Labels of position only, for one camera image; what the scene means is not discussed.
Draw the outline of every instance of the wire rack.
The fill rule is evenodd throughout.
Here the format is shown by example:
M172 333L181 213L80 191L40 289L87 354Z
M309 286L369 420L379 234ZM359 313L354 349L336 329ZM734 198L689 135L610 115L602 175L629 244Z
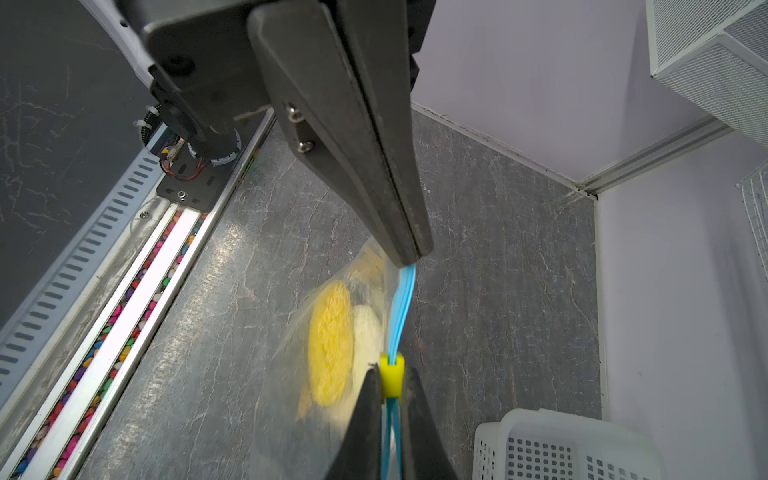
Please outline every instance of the wire rack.
M741 189L746 215L750 219L752 234L755 236L757 254L760 255L763 272L768 279L768 235L766 235L768 190L766 190L766 184L768 184L768 161L747 175L744 180L737 184L737 187Z

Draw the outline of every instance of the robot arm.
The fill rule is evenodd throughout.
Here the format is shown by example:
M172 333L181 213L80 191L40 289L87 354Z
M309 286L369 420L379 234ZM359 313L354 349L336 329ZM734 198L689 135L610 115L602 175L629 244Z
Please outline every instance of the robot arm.
M435 0L118 0L154 61L166 125L203 157L274 107L293 153L349 203L393 263L432 250L410 88Z

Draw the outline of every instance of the yellow slider clip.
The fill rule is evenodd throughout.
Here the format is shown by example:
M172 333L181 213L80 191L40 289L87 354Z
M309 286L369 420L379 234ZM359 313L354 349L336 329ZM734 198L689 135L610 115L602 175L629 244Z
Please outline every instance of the yellow slider clip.
M382 374L382 393L385 399L402 396L402 378L406 374L406 359L402 358L400 352L397 353L395 365L389 364L389 357L382 353L379 361L379 371Z

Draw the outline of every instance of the white mesh panel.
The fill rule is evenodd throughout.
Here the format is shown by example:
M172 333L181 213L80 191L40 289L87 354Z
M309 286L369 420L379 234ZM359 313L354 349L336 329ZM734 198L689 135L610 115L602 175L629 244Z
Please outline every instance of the white mesh panel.
M713 45L661 82L768 147L768 77L724 46Z
M669 60L750 0L654 0L656 58Z
M725 31L768 61L768 2L744 15Z
M509 432L506 480L575 480L578 478L576 444L564 439Z

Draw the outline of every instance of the black mounting plate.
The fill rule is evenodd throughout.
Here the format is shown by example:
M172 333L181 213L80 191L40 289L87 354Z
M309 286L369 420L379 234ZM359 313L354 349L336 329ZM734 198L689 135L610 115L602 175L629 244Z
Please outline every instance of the black mounting plate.
M253 134L256 133L262 118L264 118L264 113L259 113L237 122L236 128L243 142L243 152L246 151L247 145ZM160 184L157 185L157 195L207 214L216 205L224 185L238 163L240 163L239 158L217 167L209 164L197 178L188 181L165 175ZM197 159L192 157L187 145L184 145L170 171L175 174L189 175L194 172L196 167Z

